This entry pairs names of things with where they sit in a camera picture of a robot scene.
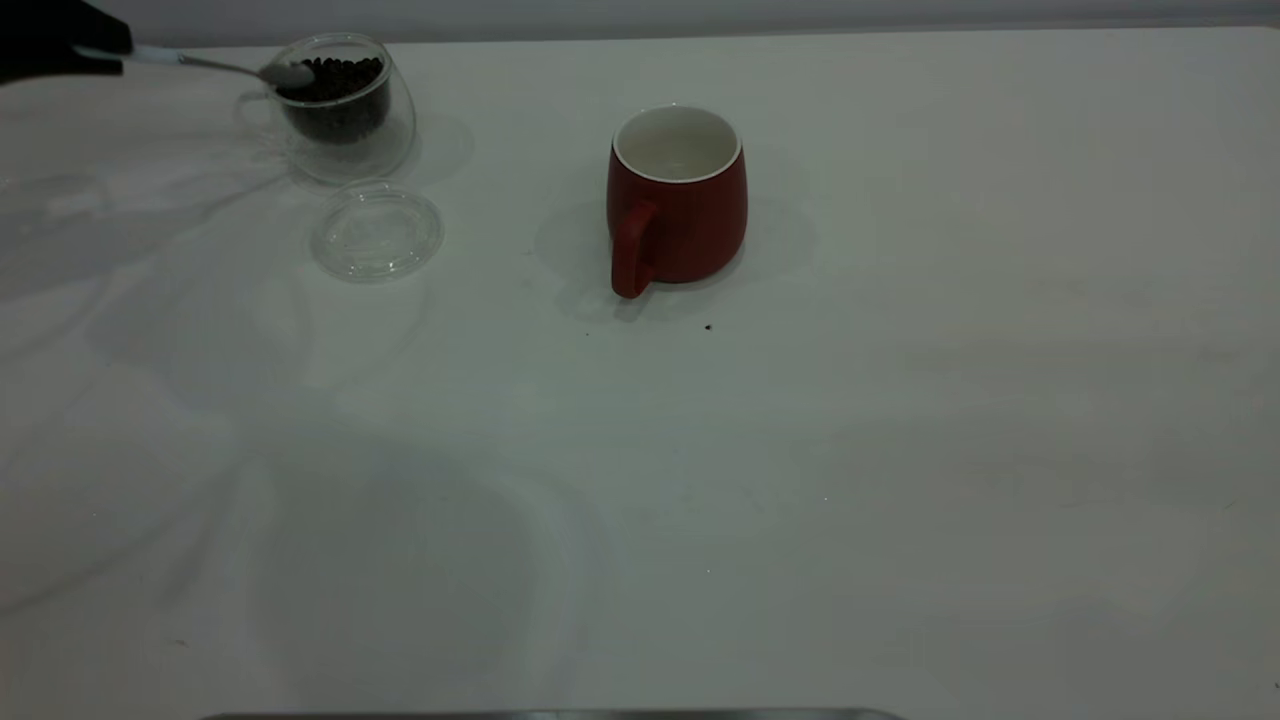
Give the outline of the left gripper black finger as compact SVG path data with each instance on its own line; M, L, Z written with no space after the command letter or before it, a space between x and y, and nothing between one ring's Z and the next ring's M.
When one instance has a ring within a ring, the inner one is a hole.
M87 1L3 1L4 60L74 56L77 47L133 51L129 26Z
M122 76L119 60L1 60L1 86L69 76Z

